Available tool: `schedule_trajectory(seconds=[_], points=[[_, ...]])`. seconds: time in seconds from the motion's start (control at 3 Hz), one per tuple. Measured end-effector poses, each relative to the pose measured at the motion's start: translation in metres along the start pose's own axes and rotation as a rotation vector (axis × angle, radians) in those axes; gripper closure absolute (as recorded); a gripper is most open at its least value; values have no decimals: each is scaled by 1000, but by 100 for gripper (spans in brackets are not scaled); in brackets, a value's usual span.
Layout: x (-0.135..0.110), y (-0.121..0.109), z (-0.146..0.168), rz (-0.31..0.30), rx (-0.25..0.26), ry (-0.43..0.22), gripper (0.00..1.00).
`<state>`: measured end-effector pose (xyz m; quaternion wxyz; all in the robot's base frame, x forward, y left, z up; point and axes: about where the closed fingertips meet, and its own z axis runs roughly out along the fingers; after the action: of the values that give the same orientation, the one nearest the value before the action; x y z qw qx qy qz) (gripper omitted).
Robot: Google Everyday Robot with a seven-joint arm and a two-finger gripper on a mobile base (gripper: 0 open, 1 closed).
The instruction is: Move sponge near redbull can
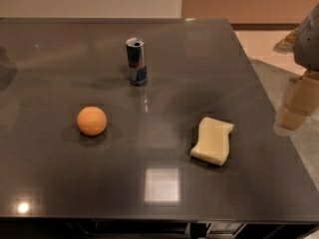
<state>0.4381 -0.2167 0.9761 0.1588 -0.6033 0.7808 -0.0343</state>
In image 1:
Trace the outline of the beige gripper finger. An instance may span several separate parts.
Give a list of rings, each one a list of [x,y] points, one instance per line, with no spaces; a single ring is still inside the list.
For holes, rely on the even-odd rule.
[[[282,105],[275,117],[279,127],[296,130],[319,108],[319,73],[306,71],[291,77],[286,85]]]

